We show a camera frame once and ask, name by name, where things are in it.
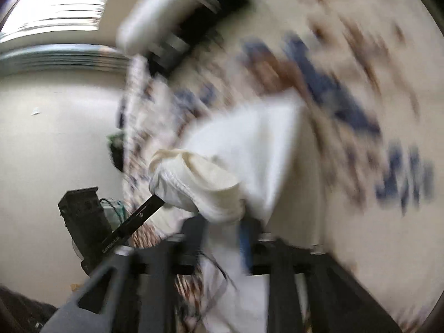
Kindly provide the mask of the white cotton garment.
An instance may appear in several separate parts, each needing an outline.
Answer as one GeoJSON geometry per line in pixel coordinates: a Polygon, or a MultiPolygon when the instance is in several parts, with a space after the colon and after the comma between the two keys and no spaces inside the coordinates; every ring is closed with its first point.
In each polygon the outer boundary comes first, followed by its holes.
{"type": "Polygon", "coordinates": [[[208,332],[264,332],[268,280],[249,276],[239,242],[245,213],[297,247],[319,244],[324,217],[321,169],[309,109],[295,89],[246,102],[193,123],[179,148],[159,150],[149,190],[164,206],[152,223],[177,232],[193,213],[208,221],[203,298],[223,295],[203,317],[208,332]]]}

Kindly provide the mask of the white fluffy folded garment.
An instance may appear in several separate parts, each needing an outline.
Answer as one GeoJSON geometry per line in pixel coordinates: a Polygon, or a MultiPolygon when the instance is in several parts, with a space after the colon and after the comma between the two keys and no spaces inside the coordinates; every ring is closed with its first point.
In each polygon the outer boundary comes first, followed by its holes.
{"type": "Polygon", "coordinates": [[[199,5],[200,0],[138,0],[117,30],[117,48],[127,56],[145,53],[199,5]]]}

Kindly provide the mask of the window blinds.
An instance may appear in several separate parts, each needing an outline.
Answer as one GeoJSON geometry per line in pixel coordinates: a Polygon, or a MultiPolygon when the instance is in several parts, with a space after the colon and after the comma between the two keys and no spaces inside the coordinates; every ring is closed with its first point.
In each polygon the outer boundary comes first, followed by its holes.
{"type": "Polygon", "coordinates": [[[95,32],[108,0],[18,0],[6,13],[1,42],[46,32],[95,32]]]}

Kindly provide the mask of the black garment with grey stripes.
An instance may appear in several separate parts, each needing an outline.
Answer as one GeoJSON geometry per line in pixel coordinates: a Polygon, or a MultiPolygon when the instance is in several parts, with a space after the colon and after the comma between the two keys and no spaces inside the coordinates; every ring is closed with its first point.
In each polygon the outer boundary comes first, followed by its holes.
{"type": "Polygon", "coordinates": [[[145,54],[152,77],[169,77],[219,22],[242,10],[249,0],[201,0],[145,54]]]}

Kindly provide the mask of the floral cream bed blanket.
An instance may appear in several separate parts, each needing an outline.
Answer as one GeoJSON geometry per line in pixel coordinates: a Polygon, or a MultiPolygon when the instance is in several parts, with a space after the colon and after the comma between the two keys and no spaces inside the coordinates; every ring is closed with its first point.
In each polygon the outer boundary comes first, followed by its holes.
{"type": "Polygon", "coordinates": [[[269,228],[320,245],[404,332],[443,293],[443,35],[421,0],[254,0],[163,83],[127,73],[123,198],[150,195],[148,161],[202,118],[287,86],[309,94],[269,228]]]}

